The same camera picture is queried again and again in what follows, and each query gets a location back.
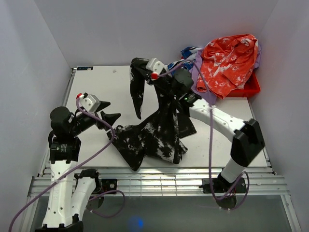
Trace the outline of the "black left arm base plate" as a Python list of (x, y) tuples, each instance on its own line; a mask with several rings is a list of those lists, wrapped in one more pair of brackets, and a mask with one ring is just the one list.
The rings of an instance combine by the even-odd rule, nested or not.
[[(95, 188), (90, 199), (94, 198), (95, 196), (101, 193), (111, 191), (111, 190), (116, 190), (117, 182), (118, 182), (117, 179), (100, 179), (99, 180), (100, 186)], [(90, 201), (87, 204), (87, 209), (89, 210), (99, 209), (102, 206), (103, 202), (104, 202), (104, 196), (99, 197), (93, 201)]]

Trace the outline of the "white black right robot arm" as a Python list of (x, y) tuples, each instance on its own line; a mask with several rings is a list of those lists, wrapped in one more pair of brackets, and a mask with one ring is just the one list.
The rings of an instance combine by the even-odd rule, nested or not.
[(158, 63), (157, 67), (146, 66), (150, 71), (149, 84), (172, 98), (172, 105), (187, 119), (199, 120), (209, 125), (210, 131), (216, 130), (231, 143), (230, 160), (218, 176), (219, 189), (229, 192), (241, 177), (243, 171), (265, 147), (259, 123), (255, 119), (245, 121), (209, 105), (205, 99), (191, 90), (193, 80), (189, 71), (176, 70), (174, 76)]

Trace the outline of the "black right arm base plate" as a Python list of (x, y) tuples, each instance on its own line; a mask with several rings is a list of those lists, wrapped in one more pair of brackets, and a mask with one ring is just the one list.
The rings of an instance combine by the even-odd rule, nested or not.
[[(214, 194), (226, 194), (226, 196), (222, 200), (215, 199), (218, 207), (223, 210), (235, 210), (239, 208), (247, 198), (249, 192), (249, 185), (245, 183), (245, 179), (243, 177), (240, 180), (233, 183), (224, 182), (220, 178), (212, 179), (212, 188)], [(237, 194), (244, 193), (243, 199), (240, 203), (237, 203)]]

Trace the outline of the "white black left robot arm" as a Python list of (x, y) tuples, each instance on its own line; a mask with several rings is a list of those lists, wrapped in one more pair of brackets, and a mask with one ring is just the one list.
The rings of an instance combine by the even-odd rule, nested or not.
[(76, 174), (83, 164), (78, 162), (81, 148), (79, 135), (92, 126), (100, 130), (112, 129), (120, 113), (106, 114), (103, 109), (110, 102), (77, 98), (75, 113), (65, 106), (50, 113), (49, 137), (51, 186), (42, 226), (38, 232), (81, 232), (83, 215), (92, 194), (102, 190), (102, 180), (96, 169)]

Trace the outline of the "black white tie-dye trousers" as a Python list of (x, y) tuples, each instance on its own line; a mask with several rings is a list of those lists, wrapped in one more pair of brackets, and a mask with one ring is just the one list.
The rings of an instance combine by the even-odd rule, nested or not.
[[(134, 58), (130, 64), (130, 95), (137, 118), (141, 118), (146, 64), (148, 59)], [(196, 133), (190, 119), (181, 115), (172, 105), (172, 98), (155, 87), (158, 109), (138, 125), (118, 125), (107, 136), (126, 163), (137, 171), (149, 156), (179, 164), (187, 147), (181, 139)]]

